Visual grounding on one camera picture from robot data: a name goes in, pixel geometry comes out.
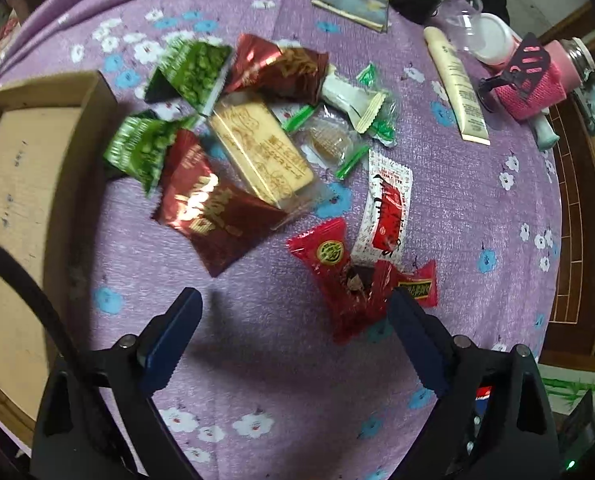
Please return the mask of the white round lid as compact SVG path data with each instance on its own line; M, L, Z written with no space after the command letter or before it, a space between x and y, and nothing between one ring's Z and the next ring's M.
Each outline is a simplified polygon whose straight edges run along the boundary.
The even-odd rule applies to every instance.
M472 22L470 52L487 66L506 65L520 42L520 36L495 14L481 13Z

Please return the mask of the white red sauce packet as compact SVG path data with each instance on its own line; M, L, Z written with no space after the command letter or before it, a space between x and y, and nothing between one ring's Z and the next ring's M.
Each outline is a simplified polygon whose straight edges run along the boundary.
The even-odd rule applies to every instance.
M410 211L412 171L371 150L368 174L366 206L352 259L358 266L374 266L379 260L399 266Z

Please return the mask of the small booklet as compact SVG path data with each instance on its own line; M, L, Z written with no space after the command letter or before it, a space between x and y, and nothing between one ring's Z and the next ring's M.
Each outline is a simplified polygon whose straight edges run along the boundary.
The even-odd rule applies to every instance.
M376 32L385 32L389 26L389 0L311 0L311 3Z

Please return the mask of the cardboard box tray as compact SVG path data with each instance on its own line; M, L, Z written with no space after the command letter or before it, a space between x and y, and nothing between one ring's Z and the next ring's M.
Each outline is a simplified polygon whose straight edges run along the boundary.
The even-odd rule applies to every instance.
M67 298L67 259L86 180L117 101L97 70L0 88L0 246L55 309ZM0 278L0 422L31 444L56 351L40 322Z

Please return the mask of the clear candy green ends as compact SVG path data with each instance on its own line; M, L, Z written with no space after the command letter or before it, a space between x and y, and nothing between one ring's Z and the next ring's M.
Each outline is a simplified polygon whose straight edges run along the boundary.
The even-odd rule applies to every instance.
M291 105L279 113L279 119L296 145L337 180L346 180L368 157L369 145L348 120L325 104Z

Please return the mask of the yellow biscuit clear packet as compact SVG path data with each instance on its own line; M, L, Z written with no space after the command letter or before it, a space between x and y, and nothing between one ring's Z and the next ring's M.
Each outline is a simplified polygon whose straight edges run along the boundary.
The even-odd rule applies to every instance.
M256 94L225 96L208 122L232 166L260 200L298 214L326 198L326 187Z

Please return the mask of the pink sleeved bottle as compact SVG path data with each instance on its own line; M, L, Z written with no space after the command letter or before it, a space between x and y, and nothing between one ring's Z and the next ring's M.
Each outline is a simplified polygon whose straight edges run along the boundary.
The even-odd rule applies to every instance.
M529 119L567 98L581 88L595 71L595 60L587 46L577 37L553 40L544 46L549 64L532 79L515 89L507 84L498 87L497 98L516 120Z

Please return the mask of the cream tube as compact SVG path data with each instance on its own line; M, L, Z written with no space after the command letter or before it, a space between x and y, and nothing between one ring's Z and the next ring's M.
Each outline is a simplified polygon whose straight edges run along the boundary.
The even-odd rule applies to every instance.
M480 101L477 99L469 74L457 50L450 44L445 34L434 26L425 27L423 37L436 70L441 76L462 139L491 145Z

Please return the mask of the red bar yellow label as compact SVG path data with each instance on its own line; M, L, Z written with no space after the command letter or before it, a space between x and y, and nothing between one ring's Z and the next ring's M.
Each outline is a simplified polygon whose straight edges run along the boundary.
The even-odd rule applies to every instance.
M375 312L385 312L387 303L396 288L404 288L424 308L437 306L436 261L430 260L421 268L406 273L398 270L390 261L375 263L375 274L369 298L369 306Z

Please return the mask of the red candy packet round logo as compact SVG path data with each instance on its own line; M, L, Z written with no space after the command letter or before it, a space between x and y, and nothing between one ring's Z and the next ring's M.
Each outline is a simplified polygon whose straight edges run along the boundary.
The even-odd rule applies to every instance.
M346 344L382 318L369 306L369 292L346 247L346 226L345 219L337 217L286 241L291 255L315 277L336 344Z

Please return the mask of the wooden side cabinet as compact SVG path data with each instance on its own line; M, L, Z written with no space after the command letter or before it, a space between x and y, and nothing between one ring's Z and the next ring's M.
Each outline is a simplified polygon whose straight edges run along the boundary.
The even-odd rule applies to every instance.
M553 106L553 149L561 197L560 257L541 360L595 354L595 151L575 99Z

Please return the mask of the large dark red snack packet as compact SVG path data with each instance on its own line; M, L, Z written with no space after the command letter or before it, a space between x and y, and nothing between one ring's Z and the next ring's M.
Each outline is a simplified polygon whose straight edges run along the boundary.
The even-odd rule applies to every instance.
M160 182L163 193L154 219L190 240L213 278L286 218L285 211L220 176L190 130L177 131Z

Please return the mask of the black pink hair clip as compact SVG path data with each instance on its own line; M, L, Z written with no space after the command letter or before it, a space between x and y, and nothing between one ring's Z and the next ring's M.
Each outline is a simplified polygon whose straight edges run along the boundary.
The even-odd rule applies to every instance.
M476 94L484 99L496 88L511 87L523 101L526 101L547 74L550 64L549 52L538 38L529 32L500 74L480 80Z

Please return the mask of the white green wafer packet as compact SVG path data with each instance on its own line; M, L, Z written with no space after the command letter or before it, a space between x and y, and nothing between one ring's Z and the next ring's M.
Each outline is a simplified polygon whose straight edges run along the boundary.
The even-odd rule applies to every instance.
M337 73L333 64L328 65L323 79L321 99L345 113L353 128L360 134L366 133L377 118L387 94L360 88Z

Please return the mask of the green peas snack packet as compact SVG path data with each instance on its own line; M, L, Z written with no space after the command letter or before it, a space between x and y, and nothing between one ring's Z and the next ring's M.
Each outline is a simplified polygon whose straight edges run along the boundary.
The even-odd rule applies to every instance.
M191 130L201 116L191 114L174 120L144 110L125 118L107 144L103 157L115 169L136 179L144 194L155 190L164 169L166 154L180 129Z

